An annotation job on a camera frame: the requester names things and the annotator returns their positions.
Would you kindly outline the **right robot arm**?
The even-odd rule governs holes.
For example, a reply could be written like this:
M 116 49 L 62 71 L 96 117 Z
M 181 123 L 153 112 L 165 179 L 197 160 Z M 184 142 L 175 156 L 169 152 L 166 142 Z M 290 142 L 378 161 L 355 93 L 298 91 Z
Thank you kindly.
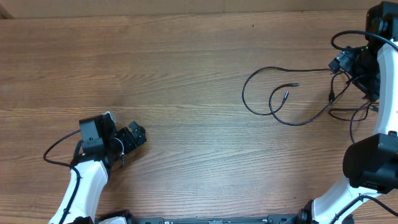
M 370 8 L 357 34 L 366 45 L 342 47 L 329 66 L 350 75 L 368 102 L 364 109 L 376 106 L 374 127 L 347 148 L 340 179 L 286 223 L 352 223 L 356 209 L 397 189 L 397 3 Z

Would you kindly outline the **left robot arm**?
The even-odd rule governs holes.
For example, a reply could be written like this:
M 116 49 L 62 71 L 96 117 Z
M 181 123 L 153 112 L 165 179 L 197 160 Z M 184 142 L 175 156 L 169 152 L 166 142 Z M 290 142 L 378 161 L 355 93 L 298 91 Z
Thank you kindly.
M 80 128 L 49 147 L 43 155 L 44 161 L 70 169 L 70 182 L 63 200 L 50 219 L 50 223 L 135 223 L 129 210 L 103 215 L 96 219 L 96 211 L 102 191 L 112 173 L 112 166 L 123 161 L 146 139 L 145 129 L 136 122 L 128 127 L 116 129 L 114 116 L 109 111 L 99 116 L 79 120 Z M 47 154 L 57 144 L 80 133 L 70 163 L 51 161 Z

